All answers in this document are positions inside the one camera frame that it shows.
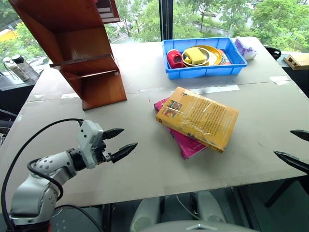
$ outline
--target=table surface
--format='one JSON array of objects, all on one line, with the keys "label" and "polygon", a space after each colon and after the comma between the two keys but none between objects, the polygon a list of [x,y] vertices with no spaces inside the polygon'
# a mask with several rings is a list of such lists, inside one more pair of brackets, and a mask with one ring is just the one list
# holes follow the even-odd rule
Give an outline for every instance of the table surface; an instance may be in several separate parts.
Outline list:
[{"label": "table surface", "polygon": [[[77,117],[98,122],[104,130],[125,131],[107,141],[107,150],[138,142],[135,150],[116,164],[82,170],[64,185],[58,204],[96,205],[198,190],[240,186],[303,175],[284,163],[273,150],[285,151],[309,162],[309,143],[289,130],[309,129],[309,101],[298,86],[274,83],[270,76],[287,74],[253,37],[257,56],[237,76],[169,80],[161,43],[113,45],[126,89],[127,101],[83,111],[81,99],[62,75],[46,69],[23,106],[0,149],[0,179],[22,144],[45,125]],[[147,51],[149,60],[135,61]],[[224,153],[205,149],[183,160],[165,126],[156,122],[153,104],[177,86],[201,88],[238,85],[239,90],[203,94],[240,111]],[[76,122],[55,125],[25,149],[7,187],[7,203],[28,175],[26,164],[38,157],[77,147]]]}]

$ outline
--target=stack of books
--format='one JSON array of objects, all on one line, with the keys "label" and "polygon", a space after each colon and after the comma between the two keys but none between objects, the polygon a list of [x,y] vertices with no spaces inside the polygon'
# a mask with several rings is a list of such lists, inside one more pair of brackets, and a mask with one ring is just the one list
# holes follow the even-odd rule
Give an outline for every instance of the stack of books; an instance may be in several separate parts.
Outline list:
[{"label": "stack of books", "polygon": [[156,120],[168,127],[184,159],[206,147],[223,152],[239,114],[236,109],[181,87],[155,103],[154,108]]}]

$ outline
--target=wooden stand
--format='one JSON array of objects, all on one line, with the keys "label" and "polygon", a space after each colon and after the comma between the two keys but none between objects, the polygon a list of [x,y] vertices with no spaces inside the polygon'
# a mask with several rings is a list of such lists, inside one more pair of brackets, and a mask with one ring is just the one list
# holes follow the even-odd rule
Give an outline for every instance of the wooden stand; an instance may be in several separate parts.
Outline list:
[{"label": "wooden stand", "polygon": [[126,100],[93,0],[9,0],[42,49],[83,100],[83,109]]}]

